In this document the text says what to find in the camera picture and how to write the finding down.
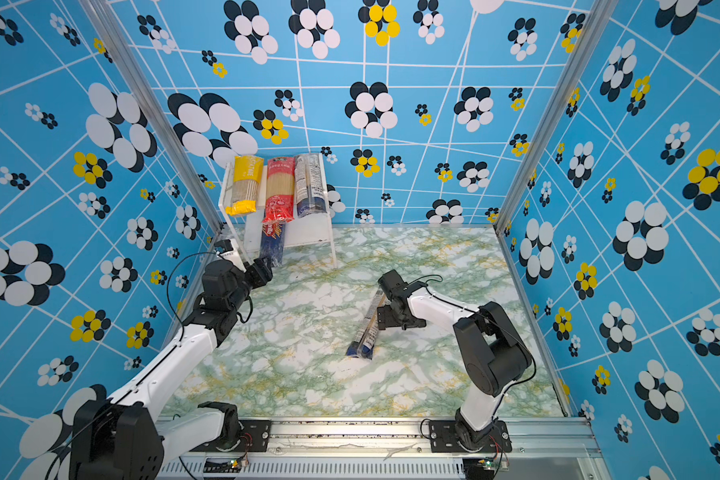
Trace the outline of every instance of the marble tabletop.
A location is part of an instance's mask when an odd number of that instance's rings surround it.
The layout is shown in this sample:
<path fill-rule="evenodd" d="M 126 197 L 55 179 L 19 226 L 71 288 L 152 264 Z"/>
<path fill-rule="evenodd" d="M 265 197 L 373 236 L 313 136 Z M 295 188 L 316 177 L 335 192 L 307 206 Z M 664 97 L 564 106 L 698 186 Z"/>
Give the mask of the marble tabletop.
<path fill-rule="evenodd" d="M 337 269 L 329 246 L 286 250 L 272 282 L 251 294 L 250 321 L 195 368 L 163 415 L 218 401 L 237 404 L 240 416 L 452 416 L 470 383 L 452 332 L 435 325 L 385 330 L 373 360 L 345 356 L 377 279 L 396 269 L 407 281 L 441 274 L 444 282 L 432 283 L 432 291 L 501 304 L 538 372 L 510 390 L 500 414 L 562 416 L 492 230 L 335 227 L 334 238 Z"/>

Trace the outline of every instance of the spaghetti package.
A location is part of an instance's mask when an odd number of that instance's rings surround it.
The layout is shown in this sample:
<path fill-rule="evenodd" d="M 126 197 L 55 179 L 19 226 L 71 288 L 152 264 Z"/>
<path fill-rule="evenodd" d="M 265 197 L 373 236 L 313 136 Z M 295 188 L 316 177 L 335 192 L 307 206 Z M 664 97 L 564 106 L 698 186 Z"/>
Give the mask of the spaghetti package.
<path fill-rule="evenodd" d="M 327 212 L 326 194 L 322 188 L 320 157 L 318 154 L 299 154 L 296 156 L 295 197 L 298 218 Z"/>
<path fill-rule="evenodd" d="M 266 207 L 263 224 L 293 220 L 293 157 L 272 158 L 266 167 Z"/>
<path fill-rule="evenodd" d="M 263 166 L 264 159 L 254 155 L 235 157 L 235 169 L 230 187 L 231 205 L 226 206 L 229 215 L 248 215 L 256 211 Z"/>
<path fill-rule="evenodd" d="M 283 235 L 285 224 L 262 225 L 262 242 L 259 247 L 259 257 L 272 259 L 272 266 L 282 265 L 282 248 L 286 244 Z"/>
<path fill-rule="evenodd" d="M 355 338 L 347 347 L 346 356 L 373 360 L 373 347 L 378 336 L 378 308 L 385 303 L 389 303 L 389 301 L 384 291 L 379 288 L 371 300 L 368 312 L 365 313 L 360 323 L 360 328 L 355 333 Z"/>

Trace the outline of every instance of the floral wallpaper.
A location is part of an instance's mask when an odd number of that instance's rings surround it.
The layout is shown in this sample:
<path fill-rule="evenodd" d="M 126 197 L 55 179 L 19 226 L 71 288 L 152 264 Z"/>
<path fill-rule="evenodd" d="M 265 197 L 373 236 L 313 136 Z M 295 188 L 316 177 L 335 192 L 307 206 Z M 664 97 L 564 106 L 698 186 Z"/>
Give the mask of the floral wallpaper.
<path fill-rule="evenodd" d="M 336 224 L 492 224 L 593 0 L 108 3 L 209 189 L 312 151 Z"/>
<path fill-rule="evenodd" d="M 720 478 L 720 0 L 622 1 L 504 236 L 613 478 Z"/>
<path fill-rule="evenodd" d="M 0 478 L 68 471 L 75 412 L 154 358 L 200 257 L 166 272 L 208 247 L 129 91 L 77 2 L 0 1 Z"/>

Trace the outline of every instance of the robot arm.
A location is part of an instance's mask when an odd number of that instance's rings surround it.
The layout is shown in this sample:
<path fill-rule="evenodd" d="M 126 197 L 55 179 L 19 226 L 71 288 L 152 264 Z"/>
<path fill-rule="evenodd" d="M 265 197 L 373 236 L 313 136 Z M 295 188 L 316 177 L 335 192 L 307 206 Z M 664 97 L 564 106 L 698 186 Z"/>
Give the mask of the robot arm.
<path fill-rule="evenodd" d="M 456 431 L 464 449 L 480 450 L 488 440 L 501 399 L 533 361 L 518 331 L 496 302 L 480 306 L 459 302 L 432 293 L 420 280 L 404 282 L 396 270 L 384 274 L 378 283 L 390 301 L 379 309 L 380 330 L 421 328 L 427 322 L 453 330 L 472 380 L 464 404 L 456 411 Z M 489 344 L 483 334 L 496 340 Z"/>
<path fill-rule="evenodd" d="M 272 279 L 269 259 L 247 265 L 229 240 L 216 246 L 220 259 L 206 266 L 204 291 L 170 343 L 109 398 L 90 400 L 77 411 L 72 480 L 152 480 L 164 463 L 201 443 L 221 438 L 233 447 L 240 440 L 237 408 L 225 403 L 206 402 L 187 416 L 155 426 L 176 388 L 242 318 L 239 310 L 251 290 Z"/>

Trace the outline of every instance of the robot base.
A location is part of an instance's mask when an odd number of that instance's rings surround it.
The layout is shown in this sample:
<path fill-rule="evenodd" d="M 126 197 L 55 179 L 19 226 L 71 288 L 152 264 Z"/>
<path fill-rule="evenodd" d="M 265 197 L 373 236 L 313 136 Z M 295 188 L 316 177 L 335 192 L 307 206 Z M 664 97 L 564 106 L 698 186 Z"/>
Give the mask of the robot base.
<path fill-rule="evenodd" d="M 429 443 L 433 453 L 468 453 L 459 443 L 455 420 L 431 420 L 429 435 L 432 437 Z M 488 441 L 478 452 L 492 454 L 498 451 L 504 451 L 504 453 L 512 451 L 512 441 L 509 438 L 506 423 L 496 420 L 488 435 Z M 496 449 L 496 444 L 490 437 L 493 437 L 498 443 L 499 450 Z"/>

